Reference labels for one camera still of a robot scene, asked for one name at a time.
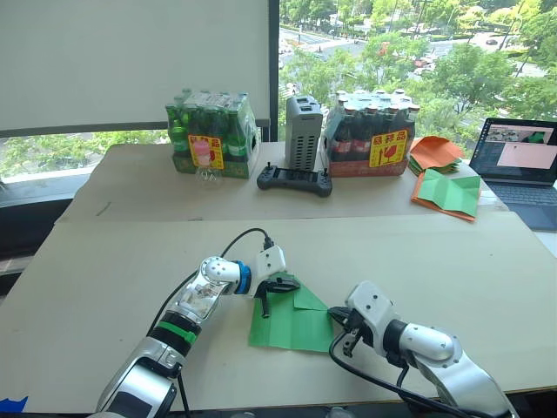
green paper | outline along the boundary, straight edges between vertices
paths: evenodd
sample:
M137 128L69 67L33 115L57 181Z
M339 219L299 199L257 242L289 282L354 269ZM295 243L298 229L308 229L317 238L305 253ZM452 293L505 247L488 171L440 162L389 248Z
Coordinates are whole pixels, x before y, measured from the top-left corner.
M480 196L480 176L448 179L435 170L426 170L419 189L420 199L430 200L446 211L476 216Z
M430 169L435 170L436 172L441 172L441 173L448 173L448 172L457 172L459 170L459 163L462 160L460 158L455 159L452 163L447 164L443 167L430 167ZM418 161L416 161L414 159L414 157L412 155L410 155L410 159L408 162L408 167L410 168L410 170L412 170L412 172L414 174L416 174L417 176L424 171L423 168L421 168L421 166L419 165Z
M312 309L314 311L326 311L327 305L315 296L307 287L300 284L294 293L294 307L297 309Z
M327 306L307 287L289 293L267 294L271 316L263 318L255 300L249 344L326 353L334 335Z

game controller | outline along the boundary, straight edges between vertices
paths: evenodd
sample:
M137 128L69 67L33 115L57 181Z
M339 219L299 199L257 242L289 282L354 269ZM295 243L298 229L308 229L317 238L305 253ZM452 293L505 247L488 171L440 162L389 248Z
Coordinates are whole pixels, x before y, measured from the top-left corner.
M270 189L271 187L303 190L315 193L322 198L326 198L332 192L332 182L327 169L318 172L307 172L304 170L278 168L276 165L271 165L271 163L267 163L267 167L259 174L258 187L261 190Z

gray device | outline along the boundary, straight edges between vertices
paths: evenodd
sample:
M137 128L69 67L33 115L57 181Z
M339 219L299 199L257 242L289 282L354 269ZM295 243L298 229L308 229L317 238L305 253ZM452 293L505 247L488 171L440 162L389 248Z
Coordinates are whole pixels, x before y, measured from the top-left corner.
M557 122L486 119L470 166L530 229L557 231Z
M313 171L323 113L312 96L286 100L286 164L294 170Z

black cable cord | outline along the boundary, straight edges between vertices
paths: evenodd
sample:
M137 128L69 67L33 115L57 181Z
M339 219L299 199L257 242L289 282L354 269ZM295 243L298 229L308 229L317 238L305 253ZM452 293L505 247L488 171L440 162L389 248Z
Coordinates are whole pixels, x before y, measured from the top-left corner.
M425 406L429 409L432 409L434 411L445 412L447 414L451 414L451 415L457 416L459 418L470 418L471 416L476 416L478 418L494 418L492 415L485 414L485 413L480 412L480 411L462 410L462 409L451 407L451 406L446 405L444 403L437 402L437 401L431 400L429 398L426 398L425 396L422 396L421 394L416 394L415 392L411 392L411 391L403 389L399 386L395 386L392 383L389 383L388 381L383 381L379 378L370 376L369 374L365 374L365 373L359 371L357 368L355 368L355 367L351 366L350 364L345 363L344 361L342 361L334 353L334 349L337 347L337 345L340 343L340 341L347 336L347 334L348 333L346 331L343 331L341 334L339 334L333 340L333 342L329 346L329 355L331 356L331 359L335 363L337 363L339 366L341 366L344 370L346 370L346 371L348 371L352 374L357 375L358 377L364 379L365 381L369 381L369 382L371 382L371 383L373 383L377 386L380 386L384 389L390 390L390 391L398 394L400 397L404 396L404 398L410 399L412 402L415 401L417 404L423 404L423 406ZM406 376L406 373L407 373L407 370L404 373L404 369L403 369L403 372L399 375L397 383L402 384L402 381L404 380L404 378Z
M248 233L263 233L263 235L265 236L265 241L263 244L263 248L266 250L267 248L271 247L274 245L274 243L272 242L271 237L269 237L269 234L267 233L267 231L265 229L262 228L250 228L250 229L246 229L245 231L243 231L240 235L238 235L235 239L233 239L231 241L231 243L226 246L225 250L220 254L220 257L226 256L226 253L228 253L228 251L232 248L232 246L234 244L236 244L240 239L242 239L242 237L244 237L245 235L247 235ZM178 293L178 291L184 287L188 281L190 281L196 274L198 273L198 271L196 270L195 272L193 272L192 274L190 274L188 277L186 277L184 280L182 280L182 282L177 285L174 290L172 291L171 294L168 295L168 297L166 298L166 300L164 301L164 303L161 305L161 307L158 309L157 315L155 315L155 319L153 320L153 322L151 323L151 326L149 327L149 331L147 332L147 335L149 335L149 333L153 330L153 328L157 325L158 322L158 318L160 318L160 315L163 313L164 309L168 306L169 302L171 301L171 299L176 295L176 293ZM184 404L184 415L185 418L191 418L191 411L190 411L190 406L188 404L188 399L185 395L185 387L184 387L184 378L182 377L182 374L180 373L178 375L178 389L180 391L180 397L182 398L182 403Z
M181 373L178 375L178 388L180 389L180 397L184 404L184 416L185 418L191 418L190 405L188 405L188 398L185 396L184 380Z
M236 244L238 241L240 241L248 233L263 233L263 235L265 235L265 243L264 243L264 249L265 250L267 248L269 248L270 246L273 246L273 242L272 242L271 238L269 237L269 235L267 234L267 231L265 229L250 228L250 229L246 229L238 237L233 239L232 242L228 246L226 246L225 250L220 254L220 256L224 258L224 256L226 256L226 253L228 253L228 250L230 250L234 244Z

table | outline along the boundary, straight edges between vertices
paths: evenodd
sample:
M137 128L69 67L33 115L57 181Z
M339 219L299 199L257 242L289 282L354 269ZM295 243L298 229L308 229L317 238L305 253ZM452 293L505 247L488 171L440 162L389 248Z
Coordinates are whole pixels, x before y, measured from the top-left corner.
M253 224L57 224L0 306L0 398L28 395L27 412L91 412L165 295ZM455 332L504 390L557 384L556 262L515 213L486 212L477 225L437 213L257 224L327 305L372 280L403 319ZM249 262L261 240L246 237L230 257ZM248 347L252 303L223 298L204 327L185 366L192 408L394 399L326 354ZM396 379L369 348L355 361ZM416 371L407 386L434 394Z
M285 166L284 149L284 143L262 144L255 175L247 181L225 179L223 187L212 192L200 188L193 175L176 172L171 145L116 145L59 221L299 219L432 212L410 202L416 176L409 170L400 177L335 178L332 195L326 199L295 190L259 190L256 179L267 161ZM455 175L474 172L461 165ZM487 196L480 201L478 216L507 210L486 185L484 189Z

